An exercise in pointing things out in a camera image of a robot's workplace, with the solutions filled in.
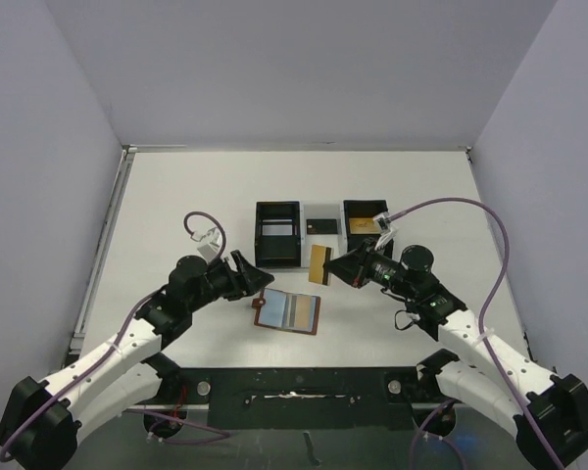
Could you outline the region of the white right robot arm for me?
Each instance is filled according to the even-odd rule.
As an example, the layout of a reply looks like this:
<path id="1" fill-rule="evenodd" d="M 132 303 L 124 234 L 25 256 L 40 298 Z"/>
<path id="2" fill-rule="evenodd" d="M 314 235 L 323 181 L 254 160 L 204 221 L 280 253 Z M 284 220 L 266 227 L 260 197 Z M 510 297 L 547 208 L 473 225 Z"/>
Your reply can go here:
<path id="1" fill-rule="evenodd" d="M 434 257 L 411 245 L 397 260 L 372 239 L 325 270 L 354 288 L 373 282 L 401 301 L 412 323 L 441 345 L 417 366 L 428 400 L 459 400 L 507 431 L 536 469 L 558 469 L 588 450 L 588 389 L 531 361 L 492 331 L 432 273 Z"/>

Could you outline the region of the black white card sorting tray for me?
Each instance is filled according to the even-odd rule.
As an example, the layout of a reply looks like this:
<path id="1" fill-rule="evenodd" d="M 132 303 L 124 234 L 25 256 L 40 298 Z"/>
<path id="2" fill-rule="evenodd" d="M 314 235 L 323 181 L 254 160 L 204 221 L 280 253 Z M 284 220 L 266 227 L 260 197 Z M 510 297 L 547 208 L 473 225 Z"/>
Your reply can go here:
<path id="1" fill-rule="evenodd" d="M 307 268 L 312 245 L 331 247 L 335 256 L 342 256 L 358 248 L 373 235 L 352 235 L 348 220 L 351 217 L 372 217 L 387 212 L 384 200 L 343 200 L 338 202 L 267 201 L 256 204 L 255 265 L 264 268 Z M 308 218 L 333 218 L 338 222 L 337 235 L 309 235 Z M 295 226 L 292 236 L 263 236 L 262 225 L 276 221 Z"/>

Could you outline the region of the gold card with stripe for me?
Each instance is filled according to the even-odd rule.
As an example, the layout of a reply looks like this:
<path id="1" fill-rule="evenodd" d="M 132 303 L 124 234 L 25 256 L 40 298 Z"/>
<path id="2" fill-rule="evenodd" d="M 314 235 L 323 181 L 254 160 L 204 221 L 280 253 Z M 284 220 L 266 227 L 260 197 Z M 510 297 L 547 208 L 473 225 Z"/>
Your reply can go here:
<path id="1" fill-rule="evenodd" d="M 312 245 L 310 252 L 310 263 L 308 280 L 311 283 L 328 286 L 330 284 L 330 273 L 326 270 L 325 264 L 331 261 L 333 250 L 323 245 Z"/>

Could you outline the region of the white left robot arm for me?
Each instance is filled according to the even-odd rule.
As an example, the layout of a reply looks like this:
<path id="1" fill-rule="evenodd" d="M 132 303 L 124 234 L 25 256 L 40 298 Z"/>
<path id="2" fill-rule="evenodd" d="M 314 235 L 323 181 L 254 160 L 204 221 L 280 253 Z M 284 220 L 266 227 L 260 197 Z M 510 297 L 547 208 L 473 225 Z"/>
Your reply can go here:
<path id="1" fill-rule="evenodd" d="M 167 284 L 137 304 L 120 330 L 70 366 L 12 389 L 0 421 L 0 462 L 25 469 L 61 469 L 84 428 L 80 413 L 132 367 L 161 353 L 192 325 L 193 315 L 219 300 L 250 298 L 273 282 L 234 251 L 232 259 L 181 258 Z"/>

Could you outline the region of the brown leather card holder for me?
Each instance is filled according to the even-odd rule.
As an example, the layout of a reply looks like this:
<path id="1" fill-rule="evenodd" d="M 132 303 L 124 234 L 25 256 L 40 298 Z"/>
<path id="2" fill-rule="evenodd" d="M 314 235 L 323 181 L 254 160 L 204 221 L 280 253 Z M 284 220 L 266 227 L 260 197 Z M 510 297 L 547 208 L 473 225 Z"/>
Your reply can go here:
<path id="1" fill-rule="evenodd" d="M 254 325 L 314 336 L 318 331 L 321 298 L 265 288 L 252 300 Z"/>

